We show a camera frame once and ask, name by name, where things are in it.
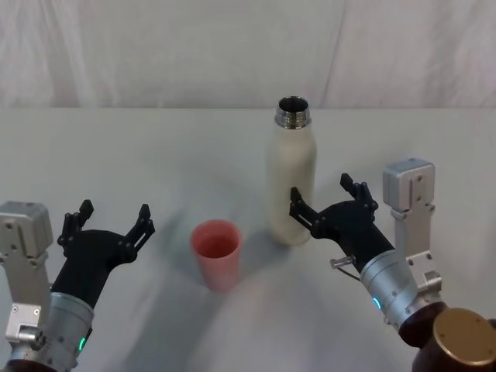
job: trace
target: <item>metal bracket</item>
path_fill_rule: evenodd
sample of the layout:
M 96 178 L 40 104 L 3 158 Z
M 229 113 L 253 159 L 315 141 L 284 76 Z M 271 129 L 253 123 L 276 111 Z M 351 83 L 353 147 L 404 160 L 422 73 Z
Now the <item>metal bracket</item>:
M 440 291 L 442 284 L 430 251 L 434 173 L 432 163 L 419 159 L 390 164 L 383 173 L 384 202 L 395 219 L 398 262 L 410 273 L 418 293 Z
M 5 268 L 12 310 L 5 332 L 11 344 L 43 340 L 41 327 L 50 308 L 50 283 L 45 260 L 53 242 L 44 205 L 8 201 L 0 206 L 0 264 Z

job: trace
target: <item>plastic cup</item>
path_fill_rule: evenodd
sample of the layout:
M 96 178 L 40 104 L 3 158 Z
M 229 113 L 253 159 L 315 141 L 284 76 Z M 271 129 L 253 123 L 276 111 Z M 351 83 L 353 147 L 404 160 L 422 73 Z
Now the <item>plastic cup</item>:
M 225 292 L 239 281 L 241 232 L 231 222 L 213 219 L 191 234 L 191 248 L 208 287 Z

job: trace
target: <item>white curtain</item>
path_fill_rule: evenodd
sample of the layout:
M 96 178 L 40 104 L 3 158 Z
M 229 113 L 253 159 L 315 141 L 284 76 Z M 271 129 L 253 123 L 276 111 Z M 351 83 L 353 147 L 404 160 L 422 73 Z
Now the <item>white curtain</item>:
M 493 107 L 494 0 L 0 0 L 0 107 Z

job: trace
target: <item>green indicator light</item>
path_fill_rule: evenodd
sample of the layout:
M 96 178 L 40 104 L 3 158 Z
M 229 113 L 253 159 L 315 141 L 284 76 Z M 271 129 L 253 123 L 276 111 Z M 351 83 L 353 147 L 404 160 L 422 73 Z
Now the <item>green indicator light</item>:
M 86 343 L 86 339 L 83 337 L 79 342 L 79 351 L 83 350 L 85 343 Z

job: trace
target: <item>white water bottle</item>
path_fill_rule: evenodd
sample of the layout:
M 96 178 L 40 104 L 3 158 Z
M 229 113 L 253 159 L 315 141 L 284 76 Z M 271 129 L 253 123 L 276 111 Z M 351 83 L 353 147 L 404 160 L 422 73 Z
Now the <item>white water bottle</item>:
M 267 149 L 269 229 L 277 243 L 297 246 L 310 232 L 289 215 L 291 188 L 312 205 L 317 158 L 308 103 L 302 97 L 281 99 L 275 122 Z

